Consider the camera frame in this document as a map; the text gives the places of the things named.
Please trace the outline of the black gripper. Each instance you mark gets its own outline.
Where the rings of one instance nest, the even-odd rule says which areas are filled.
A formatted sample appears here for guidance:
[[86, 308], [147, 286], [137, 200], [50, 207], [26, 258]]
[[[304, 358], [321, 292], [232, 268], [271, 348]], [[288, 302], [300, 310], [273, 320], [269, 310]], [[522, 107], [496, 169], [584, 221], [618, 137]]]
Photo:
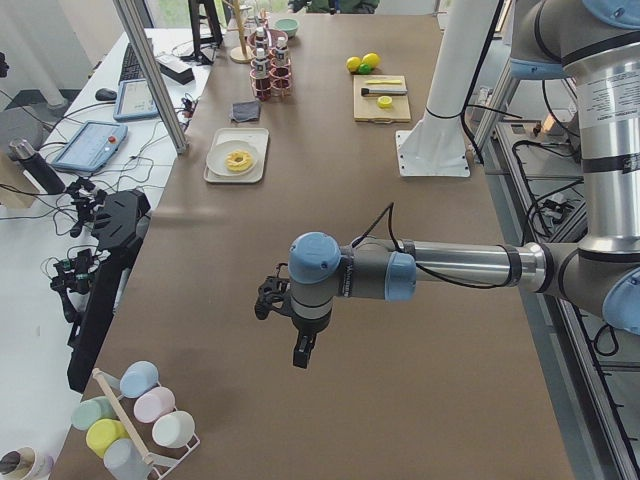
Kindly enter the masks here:
[[293, 351], [292, 363], [295, 367], [305, 369], [309, 365], [317, 336], [317, 322], [307, 319], [294, 319], [297, 340]]

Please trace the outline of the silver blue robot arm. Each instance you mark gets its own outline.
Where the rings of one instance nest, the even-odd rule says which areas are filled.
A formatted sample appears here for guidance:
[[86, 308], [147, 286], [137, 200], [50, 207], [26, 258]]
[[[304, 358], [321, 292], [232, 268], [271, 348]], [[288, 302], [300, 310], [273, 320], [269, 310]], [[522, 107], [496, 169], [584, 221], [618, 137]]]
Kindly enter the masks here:
[[639, 330], [639, 5], [522, 1], [512, 67], [577, 86], [586, 236], [576, 243], [476, 246], [359, 238], [339, 246], [311, 232], [292, 244], [285, 294], [306, 367], [337, 296], [412, 297], [417, 276], [471, 288], [520, 286], [567, 300], [609, 325]]

